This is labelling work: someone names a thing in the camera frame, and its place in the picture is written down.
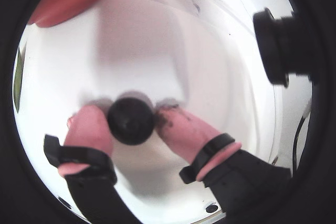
black foam ball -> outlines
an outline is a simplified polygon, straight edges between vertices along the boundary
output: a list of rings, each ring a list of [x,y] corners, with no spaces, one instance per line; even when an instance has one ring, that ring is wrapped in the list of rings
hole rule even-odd
[[[154,129],[151,109],[136,98],[117,100],[109,109],[107,119],[112,135],[123,144],[142,144]]]

black cable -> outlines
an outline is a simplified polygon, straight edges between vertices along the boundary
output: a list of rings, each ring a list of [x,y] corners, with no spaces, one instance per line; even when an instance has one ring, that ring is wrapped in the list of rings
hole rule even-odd
[[[293,143],[293,176],[296,174],[296,171],[297,171],[297,157],[296,157],[296,149],[297,149],[297,146],[298,146],[298,139],[299,139],[299,135],[300,135],[300,131],[302,129],[302,126],[303,126],[303,123],[305,122],[306,118],[304,117],[301,117],[301,120],[300,120],[300,123],[299,123],[299,126],[296,130],[296,133],[295,133],[295,137],[294,137],[294,143]]]

black rubber band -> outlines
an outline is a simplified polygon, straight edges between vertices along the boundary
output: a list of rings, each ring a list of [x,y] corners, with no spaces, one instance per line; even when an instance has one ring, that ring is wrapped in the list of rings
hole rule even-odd
[[[57,137],[46,135],[44,153],[49,163],[56,168],[64,163],[88,164],[90,169],[80,173],[81,176],[105,177],[114,185],[117,183],[112,160],[102,151],[87,147],[61,146]]]
[[[197,154],[190,166],[184,167],[180,171],[180,177],[185,184],[196,181],[196,176],[200,170],[210,161],[210,159],[225,146],[233,143],[235,140],[227,133],[216,136],[211,139]]]

white surface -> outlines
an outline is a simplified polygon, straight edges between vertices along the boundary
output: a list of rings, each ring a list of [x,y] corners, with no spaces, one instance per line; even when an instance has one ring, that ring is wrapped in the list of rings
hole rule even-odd
[[[280,139],[281,97],[275,99],[279,92],[261,63],[253,9],[249,0],[101,0],[56,27],[33,26],[16,120],[25,151],[50,191],[75,205],[43,154],[44,134],[62,143],[67,118],[82,105],[130,91],[145,93],[154,105],[179,101],[269,161],[277,149],[272,140]],[[117,190],[144,223],[209,216],[205,207],[215,202],[210,190],[181,182],[185,163],[155,134],[138,147],[117,142],[113,161]],[[76,207],[74,212],[80,214]]]
[[[309,116],[310,112],[311,112],[311,99],[309,99],[309,101],[308,101],[308,103],[305,107],[305,110],[303,111],[302,117],[307,118]]]
[[[292,148],[296,129],[299,125],[304,108],[311,97],[311,84],[306,77],[290,75],[289,87],[282,93],[284,117],[279,147],[279,160],[277,165],[292,169]],[[309,118],[302,126],[298,145],[297,161],[299,163],[306,142]]]

screw hole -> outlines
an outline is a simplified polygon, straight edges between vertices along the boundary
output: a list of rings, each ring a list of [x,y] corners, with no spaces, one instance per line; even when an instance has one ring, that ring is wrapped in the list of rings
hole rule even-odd
[[[278,162],[278,159],[279,159],[279,157],[276,156],[276,157],[274,158],[273,162],[272,162],[272,165],[275,165],[275,164]]]
[[[205,210],[208,214],[212,214],[213,212],[218,210],[218,206],[217,205],[210,205]]]
[[[58,200],[67,208],[69,208],[71,210],[71,206],[69,203],[67,203],[65,200],[63,200],[61,197],[58,197]]]

